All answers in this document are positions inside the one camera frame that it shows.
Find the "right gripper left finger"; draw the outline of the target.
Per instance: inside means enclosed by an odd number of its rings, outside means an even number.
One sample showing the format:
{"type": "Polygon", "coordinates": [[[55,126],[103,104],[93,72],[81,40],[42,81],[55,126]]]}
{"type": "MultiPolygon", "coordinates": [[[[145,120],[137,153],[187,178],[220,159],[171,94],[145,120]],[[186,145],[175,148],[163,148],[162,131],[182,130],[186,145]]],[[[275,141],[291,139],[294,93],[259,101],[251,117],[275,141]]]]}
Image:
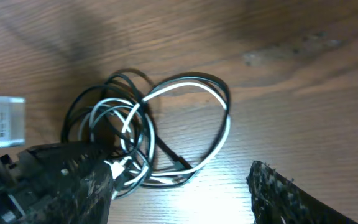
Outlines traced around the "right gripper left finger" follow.
{"type": "Polygon", "coordinates": [[[0,157],[0,223],[106,223],[113,189],[109,148],[71,142],[0,157]]]}

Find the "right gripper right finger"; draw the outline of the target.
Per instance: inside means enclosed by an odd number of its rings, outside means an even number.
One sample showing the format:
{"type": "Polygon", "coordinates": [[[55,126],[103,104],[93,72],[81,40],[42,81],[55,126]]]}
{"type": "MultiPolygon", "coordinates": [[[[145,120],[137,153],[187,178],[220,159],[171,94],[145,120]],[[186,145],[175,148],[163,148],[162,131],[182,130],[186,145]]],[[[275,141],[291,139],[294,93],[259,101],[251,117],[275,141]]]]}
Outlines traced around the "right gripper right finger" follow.
{"type": "Polygon", "coordinates": [[[356,224],[320,202],[262,161],[254,161],[247,176],[256,224],[356,224]]]}

